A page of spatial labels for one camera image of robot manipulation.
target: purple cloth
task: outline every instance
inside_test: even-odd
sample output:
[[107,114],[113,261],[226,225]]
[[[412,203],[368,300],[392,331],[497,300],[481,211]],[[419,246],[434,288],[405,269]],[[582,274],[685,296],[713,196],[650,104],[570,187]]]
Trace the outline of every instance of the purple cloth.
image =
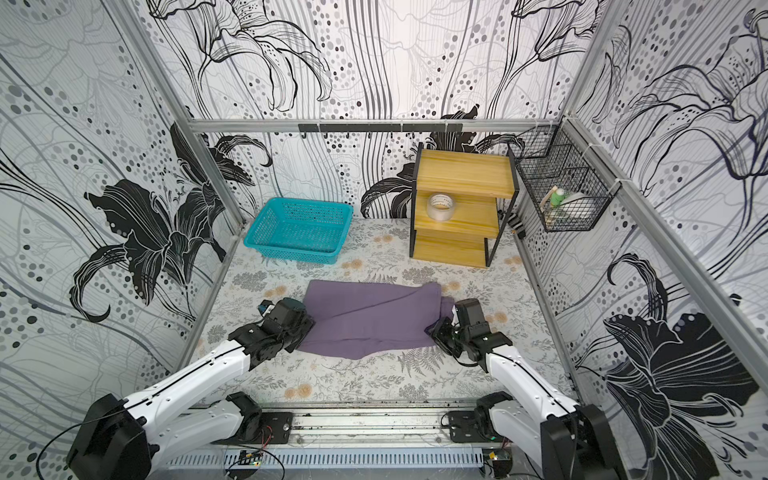
[[453,298],[442,296],[434,282],[414,287],[311,280],[303,302],[315,326],[298,350],[353,360],[434,346],[424,329],[453,315]]

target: black mounting plate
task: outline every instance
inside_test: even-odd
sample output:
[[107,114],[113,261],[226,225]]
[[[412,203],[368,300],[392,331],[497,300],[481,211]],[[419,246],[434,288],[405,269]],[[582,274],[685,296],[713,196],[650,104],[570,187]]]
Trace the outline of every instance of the black mounting plate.
[[261,427],[265,432],[272,429],[270,445],[285,445],[288,443],[291,428],[293,427],[293,413],[291,412],[262,412]]
[[480,435],[472,410],[452,410],[445,416],[454,443],[486,443],[491,440]]

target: ventilated metal panel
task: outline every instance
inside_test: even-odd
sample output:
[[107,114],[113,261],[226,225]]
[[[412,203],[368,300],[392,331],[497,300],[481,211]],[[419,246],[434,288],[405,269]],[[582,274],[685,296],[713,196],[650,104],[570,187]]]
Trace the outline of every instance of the ventilated metal panel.
[[[175,458],[167,468],[223,468],[232,465],[244,449],[228,449],[221,454],[191,452]],[[482,450],[476,448],[428,449],[270,449],[291,468],[472,468],[482,465]],[[260,468],[280,468],[265,455]],[[233,470],[253,468],[235,465]]]

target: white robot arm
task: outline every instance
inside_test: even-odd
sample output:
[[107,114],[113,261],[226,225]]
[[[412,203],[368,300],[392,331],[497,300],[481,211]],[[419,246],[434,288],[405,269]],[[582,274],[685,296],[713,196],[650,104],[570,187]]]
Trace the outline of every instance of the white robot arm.
[[426,333],[450,356],[466,353],[475,364],[462,365],[479,366],[506,391],[478,399],[474,412],[449,412],[454,442],[506,437],[541,466],[545,480],[626,480],[613,434],[597,406],[581,406],[559,392],[505,334],[492,333],[477,299],[457,302],[455,313]]
[[242,392],[181,415],[280,350],[292,352],[314,326],[297,300],[264,302],[259,310],[260,322],[236,329],[186,368],[122,400],[110,394],[94,402],[67,455],[78,478],[144,480],[157,467],[208,443],[251,443],[264,440],[262,435],[270,435],[273,444],[286,443],[293,415],[262,415]]
[[[268,303],[260,306],[261,322],[241,326],[186,368],[125,399],[107,395],[94,402],[67,455],[78,478],[144,480],[190,450],[208,443],[260,442],[267,429],[272,444],[286,443],[292,414],[262,415],[242,392],[181,415],[281,349],[292,352],[314,325],[301,302]],[[474,366],[498,379],[507,392],[480,398],[474,412],[449,415],[449,420],[472,417],[469,425],[450,425],[452,440],[487,442],[504,436],[541,465],[545,480],[626,480],[602,412],[595,406],[580,407],[563,395],[531,368],[504,334],[491,333],[477,300],[462,300],[456,307],[457,321],[440,319],[427,333],[456,358],[466,352]]]

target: teal plastic basket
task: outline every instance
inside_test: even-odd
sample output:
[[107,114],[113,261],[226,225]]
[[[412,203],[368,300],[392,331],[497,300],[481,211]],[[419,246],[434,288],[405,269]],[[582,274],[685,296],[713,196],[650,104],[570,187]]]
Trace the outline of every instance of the teal plastic basket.
[[243,243],[265,257],[335,263],[352,211],[347,204],[273,198],[261,209]]

